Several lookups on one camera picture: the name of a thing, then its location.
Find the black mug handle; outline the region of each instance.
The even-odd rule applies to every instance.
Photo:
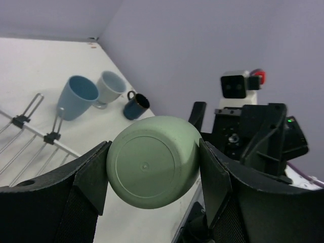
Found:
[[[133,91],[133,90],[129,91],[129,92],[127,93],[127,98],[128,98],[128,100],[131,100],[131,99],[132,99],[132,98],[131,98],[131,94],[133,94],[133,97],[132,97],[132,98],[134,98],[134,96],[136,95],[135,91]]]

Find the light blue mug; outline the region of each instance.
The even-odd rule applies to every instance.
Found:
[[[59,116],[64,120],[74,120],[82,115],[99,98],[96,85],[86,77],[72,76],[67,81],[59,101],[57,109]]]

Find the gray mug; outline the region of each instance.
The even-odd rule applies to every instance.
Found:
[[[116,73],[104,71],[97,81],[97,88],[100,95],[97,102],[93,105],[98,109],[104,109],[107,107],[107,104],[116,100],[126,91],[126,82]]]
[[[82,115],[99,98],[96,85],[86,77],[72,76],[67,81],[59,101],[57,109],[59,116],[64,120],[74,120]]]

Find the mug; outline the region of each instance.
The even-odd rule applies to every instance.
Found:
[[[97,81],[97,88],[100,95],[94,106],[105,109],[108,103],[113,102],[126,91],[126,82],[116,73],[104,71]]]
[[[129,102],[125,105],[123,114],[128,120],[135,120],[139,118],[148,108],[150,108],[150,102],[142,94],[136,94],[134,91],[127,93]]]
[[[57,103],[58,115],[64,120],[74,120],[88,110],[98,98],[99,91],[93,82],[86,77],[72,76]]]
[[[199,175],[199,131],[173,116],[138,120],[112,142],[107,175],[116,194],[141,209],[182,197]]]

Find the red component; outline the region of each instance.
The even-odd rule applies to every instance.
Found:
[[[266,81],[266,72],[263,71],[261,68],[255,69],[250,73],[250,76],[261,76],[261,84],[263,85]]]

